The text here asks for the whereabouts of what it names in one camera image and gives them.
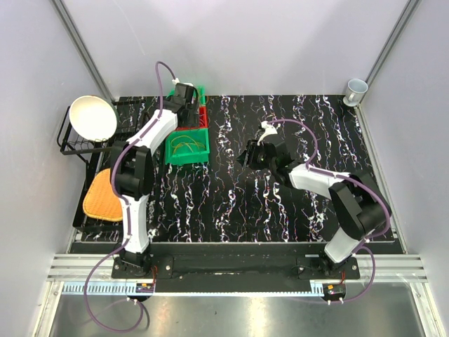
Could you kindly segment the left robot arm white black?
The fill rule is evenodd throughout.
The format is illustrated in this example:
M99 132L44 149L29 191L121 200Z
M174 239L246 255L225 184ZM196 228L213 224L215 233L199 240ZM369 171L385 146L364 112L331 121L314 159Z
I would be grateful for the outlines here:
M170 133L196 118L199 92L177 82L174 94L159 100L149 121L126 141L116 141L110 155L110 180L122 210L123 242L114 250L119 267L137 278L151 272L147 234L147 202L154 184L153 154Z

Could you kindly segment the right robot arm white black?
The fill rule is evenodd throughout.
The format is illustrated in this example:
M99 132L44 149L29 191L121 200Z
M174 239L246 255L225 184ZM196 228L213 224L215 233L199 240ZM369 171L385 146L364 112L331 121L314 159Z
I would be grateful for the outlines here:
M388 230L391 208L369 173L342 173L316 168L293 159L284 141L270 136L267 143L249 140L237 157L243 167L268 170L276 182L321 195L332 202L339 228L313 265L324 277L334 278L376 230Z

